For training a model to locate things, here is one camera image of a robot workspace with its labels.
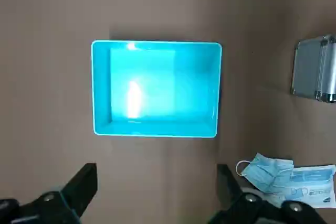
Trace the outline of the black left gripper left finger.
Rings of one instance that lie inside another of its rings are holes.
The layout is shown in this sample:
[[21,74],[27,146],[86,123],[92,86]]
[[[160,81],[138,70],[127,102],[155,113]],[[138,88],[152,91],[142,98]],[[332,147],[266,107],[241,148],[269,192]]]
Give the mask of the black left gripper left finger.
[[81,223],[97,190],[97,165],[86,163],[61,190],[24,205],[14,198],[1,199],[1,223]]

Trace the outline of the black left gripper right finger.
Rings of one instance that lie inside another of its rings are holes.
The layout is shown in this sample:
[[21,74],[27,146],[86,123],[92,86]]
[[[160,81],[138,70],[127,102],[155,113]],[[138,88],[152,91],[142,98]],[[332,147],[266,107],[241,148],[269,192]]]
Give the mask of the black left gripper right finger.
[[277,208],[252,192],[244,192],[226,164],[217,164],[219,202],[230,206],[214,214],[208,223],[326,223],[317,211],[299,201],[284,201]]

